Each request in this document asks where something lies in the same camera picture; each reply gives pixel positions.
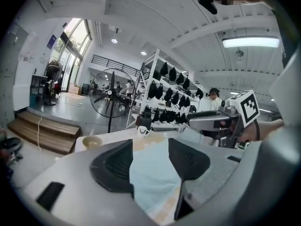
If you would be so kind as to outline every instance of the wooden stair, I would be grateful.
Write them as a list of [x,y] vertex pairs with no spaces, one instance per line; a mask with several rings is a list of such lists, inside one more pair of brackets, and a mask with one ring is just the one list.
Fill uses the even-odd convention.
[[[41,117],[30,112],[18,113],[8,128],[21,138],[38,145],[38,123]],[[42,118],[40,121],[39,145],[46,150],[67,155],[74,149],[81,128],[66,123]]]

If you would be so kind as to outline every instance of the ceiling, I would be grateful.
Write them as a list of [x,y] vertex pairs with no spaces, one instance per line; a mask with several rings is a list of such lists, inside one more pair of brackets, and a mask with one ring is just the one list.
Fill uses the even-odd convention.
[[217,87],[225,97],[231,91],[254,89],[263,109],[277,111],[269,87],[283,70],[279,48],[224,48],[222,39],[242,35],[280,38],[272,11],[263,4],[216,5],[212,15],[197,0],[40,0],[47,17],[91,20],[99,46],[112,46],[114,27],[118,49],[145,58],[161,49],[166,60],[193,74],[206,89]]

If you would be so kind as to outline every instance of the electric fan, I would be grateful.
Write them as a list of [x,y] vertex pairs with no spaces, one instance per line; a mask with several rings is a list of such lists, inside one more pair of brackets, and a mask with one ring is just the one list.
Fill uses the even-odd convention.
[[119,69],[107,69],[95,76],[90,85],[89,96],[93,108],[109,118],[108,133],[112,118],[125,116],[133,106],[135,85],[131,77]]

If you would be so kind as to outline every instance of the ceiling light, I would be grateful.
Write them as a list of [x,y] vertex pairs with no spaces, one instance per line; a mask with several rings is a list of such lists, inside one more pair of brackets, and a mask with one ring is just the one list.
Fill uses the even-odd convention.
[[259,110],[260,110],[260,111],[264,111],[264,112],[268,112],[268,113],[272,113],[272,111],[267,111],[267,110],[260,109],[260,108],[259,108]]
[[223,39],[222,43],[225,48],[245,47],[245,46],[278,48],[279,38],[268,37],[268,36],[244,36],[244,37]]

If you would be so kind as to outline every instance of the black railing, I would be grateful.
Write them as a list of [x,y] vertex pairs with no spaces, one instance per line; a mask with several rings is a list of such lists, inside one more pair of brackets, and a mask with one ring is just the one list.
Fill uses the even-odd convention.
[[117,61],[114,60],[110,60],[108,58],[104,58],[98,55],[93,55],[92,61],[93,64],[97,64],[97,65],[102,65],[108,68],[113,68],[113,69],[120,69],[122,71],[124,71],[125,73],[138,77],[140,70],[134,69],[128,65],[124,65],[122,63],[119,63]]

